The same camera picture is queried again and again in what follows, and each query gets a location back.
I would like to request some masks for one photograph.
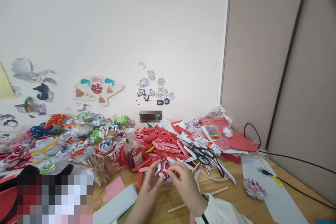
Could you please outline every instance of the bottle label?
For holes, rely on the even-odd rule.
[[[142,163],[142,153],[141,153],[141,147],[138,146],[132,151],[133,159],[134,159],[134,164],[135,166],[138,166],[139,164]]]

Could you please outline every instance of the right hand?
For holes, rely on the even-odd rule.
[[[168,168],[168,174],[189,210],[196,217],[202,216],[208,206],[208,202],[198,191],[191,171],[183,163],[176,161]]]

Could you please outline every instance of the paper stack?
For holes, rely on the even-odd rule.
[[[93,214],[93,224],[110,224],[134,205],[138,195],[134,185],[130,185]]]

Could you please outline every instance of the wooden desk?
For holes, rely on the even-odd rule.
[[[225,186],[228,186],[229,189],[218,193],[215,198],[221,198],[228,202],[231,202],[239,211],[239,213],[245,215],[252,222],[256,224],[269,224],[275,223],[267,209],[267,206],[264,201],[258,201],[252,199],[243,188],[243,171],[242,166],[237,165],[231,161],[225,160],[224,158],[219,158],[225,165],[226,169],[235,177],[237,186],[229,179],[226,182],[214,182],[207,179],[202,173],[198,180],[199,187],[202,193],[212,193],[218,189],[221,189]],[[291,185],[295,186],[299,190],[307,193],[308,195],[321,200],[325,203],[328,203],[318,194],[310,190],[307,186],[302,184],[300,181],[295,179],[292,175],[284,171],[282,168],[277,166],[271,160],[268,160],[269,164],[273,168],[274,172],[278,177],[287,181]],[[212,170],[214,177],[219,177],[218,172]],[[118,176],[121,176],[125,186],[134,184],[137,186],[139,173],[133,174],[130,173],[127,168],[119,173],[115,173],[112,180],[116,179]],[[306,217],[309,223],[315,223],[316,219],[328,219],[335,220],[336,212],[332,209],[323,206],[322,204],[309,199],[308,197],[302,195],[301,193],[295,191],[291,187],[285,185],[286,190],[289,192],[294,202],[297,204],[303,215]],[[97,211],[100,207],[104,205],[103,197],[106,195],[105,187],[95,188],[93,191],[93,209]],[[155,204],[152,209],[151,216],[147,219],[146,223],[189,223],[189,214],[190,211],[187,207],[176,210],[172,213],[167,213],[168,209],[174,208],[183,204],[176,188],[174,185],[162,185],[160,194],[157,198],[157,204]]]

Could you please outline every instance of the hand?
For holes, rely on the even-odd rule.
[[[183,163],[176,161],[168,168],[168,174],[189,210],[196,217],[202,216],[208,206],[208,202],[199,193],[191,171]]]
[[[124,223],[143,223],[151,211],[163,183],[163,177],[154,176],[160,162],[161,160],[157,160],[149,167],[135,205]]]

